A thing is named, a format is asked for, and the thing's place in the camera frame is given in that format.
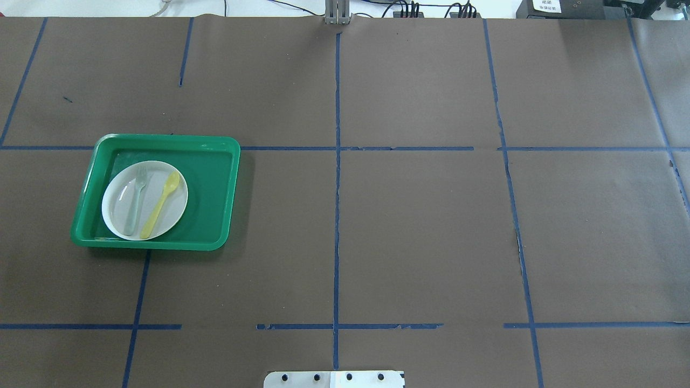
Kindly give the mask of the yellow plastic spoon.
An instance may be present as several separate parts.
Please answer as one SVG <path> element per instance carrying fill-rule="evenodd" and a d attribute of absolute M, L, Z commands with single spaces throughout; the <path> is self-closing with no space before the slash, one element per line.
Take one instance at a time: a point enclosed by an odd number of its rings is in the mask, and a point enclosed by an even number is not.
<path fill-rule="evenodd" d="M 148 240 L 148 238 L 150 238 L 152 235 L 152 232 L 157 224 L 158 217 L 162 213 L 162 209 L 165 206 L 166 200 L 179 187 L 180 181 L 181 175 L 177 170 L 168 175 L 162 188 L 162 194 L 158 198 L 157 204 L 154 206 L 151 214 L 149 214 L 148 219 L 140 231 L 141 240 Z"/>

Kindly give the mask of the black power strip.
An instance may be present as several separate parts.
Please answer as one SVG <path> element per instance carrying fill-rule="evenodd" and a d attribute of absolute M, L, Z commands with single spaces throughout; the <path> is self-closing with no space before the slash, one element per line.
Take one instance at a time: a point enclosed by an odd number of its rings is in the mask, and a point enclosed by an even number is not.
<path fill-rule="evenodd" d="M 421 19 L 424 14 L 421 11 L 421 4 L 417 2 L 398 2 L 400 9 L 392 11 L 392 17 L 398 19 Z"/>
<path fill-rule="evenodd" d="M 444 17 L 450 19 L 476 19 L 480 18 L 480 13 L 471 2 L 454 3 L 448 7 Z"/>

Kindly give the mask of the green plastic tray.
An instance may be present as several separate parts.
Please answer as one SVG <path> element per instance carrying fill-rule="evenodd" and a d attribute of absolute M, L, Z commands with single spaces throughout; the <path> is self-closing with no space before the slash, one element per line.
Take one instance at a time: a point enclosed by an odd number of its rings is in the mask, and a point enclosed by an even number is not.
<path fill-rule="evenodd" d="M 187 180 L 188 204 L 168 233 L 128 241 L 105 224 L 101 201 L 111 180 L 130 165 L 163 161 Z M 230 137 L 109 134 L 96 143 L 71 227 L 71 240 L 98 248 L 213 251 L 229 236 L 240 161 L 239 143 Z"/>

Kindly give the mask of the white round plate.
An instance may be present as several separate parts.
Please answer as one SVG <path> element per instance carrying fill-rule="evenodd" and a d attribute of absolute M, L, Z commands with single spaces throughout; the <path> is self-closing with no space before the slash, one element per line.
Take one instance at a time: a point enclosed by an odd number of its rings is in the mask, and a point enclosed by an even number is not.
<path fill-rule="evenodd" d="M 148 170 L 148 184 L 141 195 L 140 216 L 135 233 L 132 236 L 123 235 L 124 224 L 128 216 L 135 189 L 136 170 L 139 164 L 144 164 Z M 188 185 L 182 173 L 173 165 L 163 161 L 143 161 L 121 170 L 108 184 L 101 201 L 102 218 L 108 229 L 114 235 L 128 241 L 141 240 L 140 231 L 147 221 L 149 214 L 157 204 L 162 194 L 162 188 L 168 175 L 177 170 L 181 175 L 179 187 L 165 202 L 162 213 L 148 240 L 158 238 L 168 233 L 180 219 L 182 219 L 188 204 Z"/>

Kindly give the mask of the pale green plastic fork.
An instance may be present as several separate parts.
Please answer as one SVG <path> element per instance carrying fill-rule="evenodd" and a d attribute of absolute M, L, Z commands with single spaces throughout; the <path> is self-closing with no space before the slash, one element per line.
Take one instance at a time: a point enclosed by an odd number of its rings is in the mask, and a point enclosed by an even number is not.
<path fill-rule="evenodd" d="M 140 216 L 141 195 L 148 184 L 148 170 L 144 164 L 139 164 L 136 170 L 135 189 L 132 202 L 128 211 L 126 223 L 124 224 L 123 235 L 132 236 L 135 233 L 138 219 Z"/>

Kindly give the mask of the black computer box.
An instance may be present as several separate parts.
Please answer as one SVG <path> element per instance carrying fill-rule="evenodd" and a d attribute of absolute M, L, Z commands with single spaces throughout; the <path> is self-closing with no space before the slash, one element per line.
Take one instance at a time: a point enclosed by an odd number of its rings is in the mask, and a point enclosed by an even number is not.
<path fill-rule="evenodd" d="M 605 19 L 604 1 L 522 1 L 516 19 Z"/>

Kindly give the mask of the aluminium frame post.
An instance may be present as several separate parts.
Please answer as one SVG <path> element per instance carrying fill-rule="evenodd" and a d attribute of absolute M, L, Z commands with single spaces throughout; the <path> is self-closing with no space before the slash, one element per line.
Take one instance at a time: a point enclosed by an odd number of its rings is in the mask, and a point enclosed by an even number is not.
<path fill-rule="evenodd" d="M 325 0 L 326 25 L 347 25 L 351 19 L 350 0 Z"/>

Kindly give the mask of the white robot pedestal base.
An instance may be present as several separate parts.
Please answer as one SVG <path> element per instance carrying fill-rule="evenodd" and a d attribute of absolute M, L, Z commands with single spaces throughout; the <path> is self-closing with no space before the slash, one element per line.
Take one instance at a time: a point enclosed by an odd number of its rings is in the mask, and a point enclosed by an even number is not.
<path fill-rule="evenodd" d="M 403 371 L 274 371 L 264 387 L 405 387 Z"/>

